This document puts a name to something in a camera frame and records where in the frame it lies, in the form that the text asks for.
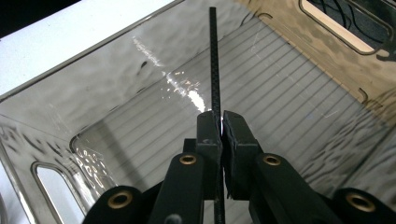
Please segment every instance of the carbon fiber rod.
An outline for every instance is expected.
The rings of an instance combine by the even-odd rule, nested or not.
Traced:
[[[209,9],[209,27],[210,27],[210,76],[212,89],[212,110],[215,115],[215,122],[218,126],[218,134],[221,137],[221,108],[220,108],[220,85],[219,85],[219,53],[218,53],[218,26],[216,17],[216,8]],[[216,185],[215,198],[215,223],[225,224],[224,211],[224,185],[223,169],[221,160],[219,160],[219,171]]]

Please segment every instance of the white surface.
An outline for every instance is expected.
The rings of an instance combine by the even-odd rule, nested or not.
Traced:
[[[171,2],[82,0],[1,38],[0,96]]]
[[[84,215],[64,178],[54,170],[38,167],[38,177],[64,224],[82,223]]]

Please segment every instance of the black rod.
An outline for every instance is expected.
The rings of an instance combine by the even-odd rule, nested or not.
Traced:
[[[212,89],[212,111],[215,116],[215,122],[218,127],[218,134],[221,137],[221,109],[220,109],[220,85],[219,85],[219,53],[218,53],[218,27],[216,8],[209,9],[209,27],[210,27],[210,76]],[[225,223],[224,211],[224,186],[223,186],[223,169],[221,160],[219,160],[219,171],[216,185],[215,198],[215,223]]]

